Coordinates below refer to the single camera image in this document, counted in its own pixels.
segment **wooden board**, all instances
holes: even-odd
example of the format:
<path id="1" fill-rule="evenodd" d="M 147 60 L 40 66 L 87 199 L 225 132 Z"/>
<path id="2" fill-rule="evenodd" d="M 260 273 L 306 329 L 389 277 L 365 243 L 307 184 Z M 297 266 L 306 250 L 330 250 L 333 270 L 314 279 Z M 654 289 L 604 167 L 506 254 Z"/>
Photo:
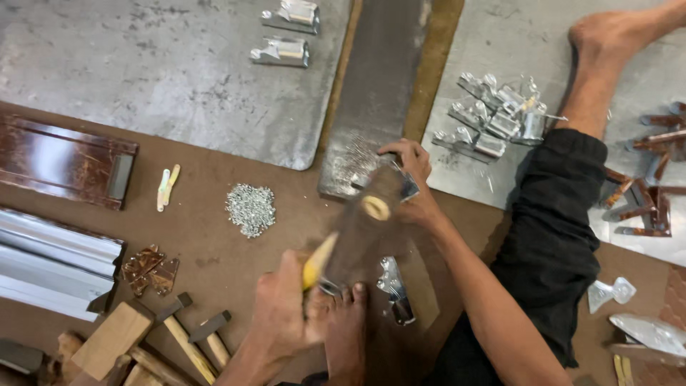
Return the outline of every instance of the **wooden board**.
<path id="1" fill-rule="evenodd" d="M 93 378 L 102 381 L 117 357 L 140 342 L 152 326 L 152 313 L 137 302 L 120 303 L 71 358 Z"/>
<path id="2" fill-rule="evenodd" d="M 138 144 L 0 116 L 0 182 L 120 209 Z"/>
<path id="3" fill-rule="evenodd" d="M 163 386 L 164 383 L 142 365 L 135 365 L 124 381 L 124 386 Z"/>

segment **concrete floor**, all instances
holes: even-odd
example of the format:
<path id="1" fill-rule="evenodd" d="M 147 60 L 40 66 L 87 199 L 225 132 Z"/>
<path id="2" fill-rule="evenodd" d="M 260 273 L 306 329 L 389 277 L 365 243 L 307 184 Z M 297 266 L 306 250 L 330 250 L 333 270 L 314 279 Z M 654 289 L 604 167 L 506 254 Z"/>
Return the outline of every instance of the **concrete floor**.
<path id="1" fill-rule="evenodd" d="M 461 0 L 434 1 L 434 15 L 429 24 L 407 117 L 406 137 L 421 138 L 461 6 Z M 339 65 L 339 85 L 345 63 L 344 56 Z M 335 85 L 329 116 L 335 108 L 337 89 L 340 87 Z M 83 124 L 68 117 L 19 106 L 2 104 L 0 107 L 48 117 L 61 124 Z M 181 260 L 174 293 L 188 291 L 195 301 L 190 309 L 179 314 L 180 322 L 185 326 L 196 326 L 219 310 L 229 309 L 233 319 L 221 331 L 221 336 L 229 349 L 235 350 L 249 326 L 254 285 L 259 275 L 276 267 L 282 250 L 302 247 L 313 239 L 323 238 L 342 208 L 340 203 L 316 194 L 321 146 L 326 144 L 327 126 L 313 167 L 303 172 L 109 126 L 87 124 L 87 127 L 98 133 L 131 139 L 141 145 L 123 211 L 74 203 L 6 185 L 0 185 L 0 204 L 126 240 L 127 255 L 153 242 L 159 244 L 170 257 Z M 154 203 L 159 174 L 175 163 L 182 166 L 181 176 L 175 185 L 170 206 L 163 213 L 158 213 Z M 233 183 L 266 185 L 275 193 L 276 224 L 259 238 L 245 239 L 227 219 L 224 198 L 228 185 Z M 469 246 L 484 261 L 492 261 L 507 231 L 508 215 L 442 192 L 434 194 Z M 430 369 L 442 342 L 462 311 L 441 257 L 426 239 L 417 238 L 415 241 L 437 293 L 441 314 L 426 332 L 392 327 L 372 331 L 368 346 L 369 385 L 416 384 Z M 612 357 L 603 347 L 613 336 L 607 317 L 618 312 L 657 316 L 663 305 L 669 267 L 666 263 L 612 245 L 602 245 L 596 256 L 602 266 L 602 281 L 612 282 L 617 276 L 624 276 L 637 287 L 638 292 L 628 304 L 620 306 L 611 302 L 595 315 L 588 314 L 586 299 L 582 300 L 578 332 L 574 338 L 580 368 L 570 370 L 570 373 L 573 378 L 590 374 L 599 385 L 613 385 L 616 380 Z M 115 301 L 131 297 L 130 289 L 120 286 Z M 141 301 L 153 311 L 159 311 L 170 299 L 159 299 L 148 291 Z M 88 335 L 97 327 L 97 323 L 78 321 L 6 299 L 0 299 L 0 309 L 3 310 L 0 336 L 11 337 L 48 353 L 56 349 L 56 337 L 62 331 L 75 330 Z M 189 376 L 201 379 L 163 328 L 153 330 L 145 344 Z M 294 360 L 279 379 L 298 381 L 324 367 L 323 351 L 316 348 Z"/>

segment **yellow handle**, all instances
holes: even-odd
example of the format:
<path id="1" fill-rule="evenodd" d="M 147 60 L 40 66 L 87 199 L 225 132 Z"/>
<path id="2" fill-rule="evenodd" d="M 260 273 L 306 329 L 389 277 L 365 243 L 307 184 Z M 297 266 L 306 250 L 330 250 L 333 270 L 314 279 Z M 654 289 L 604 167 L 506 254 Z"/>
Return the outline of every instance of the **yellow handle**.
<path id="1" fill-rule="evenodd" d="M 329 256 L 331 256 L 331 251 L 336 245 L 336 239 L 338 239 L 338 233 L 330 234 L 305 262 L 303 267 L 303 290 L 312 287 L 319 280 L 324 265 L 326 265 Z"/>
<path id="2" fill-rule="evenodd" d="M 174 187 L 174 183 L 176 182 L 176 179 L 178 178 L 178 173 L 180 171 L 181 165 L 174 165 L 174 170 L 171 171 L 171 177 L 169 178 L 169 181 L 167 181 L 167 186 L 165 187 L 165 195 L 163 197 L 164 206 L 169 205 L 169 198 L 172 195 L 172 188 Z"/>
<path id="3" fill-rule="evenodd" d="M 219 364 L 222 366 L 222 369 L 225 368 L 226 364 L 228 363 L 228 360 L 231 359 L 231 355 L 228 354 L 226 346 L 224 346 L 224 343 L 219 338 L 219 335 L 217 335 L 216 332 L 210 334 L 207 337 L 207 344 L 210 346 L 212 354 L 214 354 L 217 361 L 219 361 Z"/>
<path id="4" fill-rule="evenodd" d="M 188 332 L 181 327 L 173 315 L 165 319 L 165 326 L 169 328 L 171 334 L 176 338 L 178 344 L 181 345 L 183 351 L 191 359 L 191 362 L 193 362 L 207 383 L 212 385 L 217 380 L 217 370 L 212 367 L 196 345 L 188 343 Z"/>

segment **metal sheet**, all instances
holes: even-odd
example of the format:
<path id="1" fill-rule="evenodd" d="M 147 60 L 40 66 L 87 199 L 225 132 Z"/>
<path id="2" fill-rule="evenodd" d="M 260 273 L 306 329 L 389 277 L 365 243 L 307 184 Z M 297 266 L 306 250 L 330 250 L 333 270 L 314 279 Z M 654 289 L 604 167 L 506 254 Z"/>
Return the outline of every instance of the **metal sheet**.
<path id="1" fill-rule="evenodd" d="M 434 100 L 422 146 L 431 154 L 433 172 L 430 187 L 501 209 L 517 185 L 516 176 L 525 167 L 530 148 L 508 145 L 501 160 L 485 165 L 431 143 L 437 130 L 454 128 L 458 122 L 447 116 L 452 102 L 466 93 L 456 84 L 463 71 L 475 76 L 493 73 L 500 83 L 516 80 L 521 74 L 534 76 L 541 100 L 556 111 L 563 97 L 572 64 L 567 30 L 580 17 L 614 9 L 639 9 L 660 0 L 467 0 Z M 605 143 L 609 148 L 607 166 L 624 174 L 645 175 L 650 158 L 627 152 L 627 139 L 653 133 L 656 129 L 639 123 L 641 114 L 666 113 L 673 100 L 686 99 L 686 30 L 681 29 L 647 47 L 629 63 L 613 100 L 612 119 Z M 664 185 L 686 185 L 686 164 L 671 163 Z M 601 240 L 686 266 L 686 197 L 672 202 L 673 238 L 649 238 L 614 234 L 618 225 L 643 227 L 640 218 L 610 224 L 604 211 L 592 209 L 591 226 Z"/>
<path id="2" fill-rule="evenodd" d="M 353 176 L 377 165 L 376 151 L 403 136 L 430 0 L 365 1 L 317 191 L 348 198 Z"/>
<path id="3" fill-rule="evenodd" d="M 124 241 L 92 234 L 0 206 L 0 245 L 112 278 Z"/>
<path id="4" fill-rule="evenodd" d="M 349 0 L 317 36 L 266 27 L 275 0 L 6 0 L 0 99 L 297 170 L 317 148 Z M 308 69 L 252 64 L 265 35 L 306 38 Z"/>

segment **metal bar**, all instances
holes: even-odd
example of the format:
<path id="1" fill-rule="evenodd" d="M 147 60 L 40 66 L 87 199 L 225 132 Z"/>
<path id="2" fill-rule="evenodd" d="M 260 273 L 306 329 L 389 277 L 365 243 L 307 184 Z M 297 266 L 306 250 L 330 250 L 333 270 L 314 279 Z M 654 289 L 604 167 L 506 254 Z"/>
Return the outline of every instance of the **metal bar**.
<path id="1" fill-rule="evenodd" d="M 0 206 L 0 244 L 111 278 L 125 242 Z"/>
<path id="2" fill-rule="evenodd" d="M 380 146 L 403 136 L 428 16 L 426 1 L 367 0 L 362 7 L 317 191 L 350 198 L 355 173 L 377 167 Z"/>

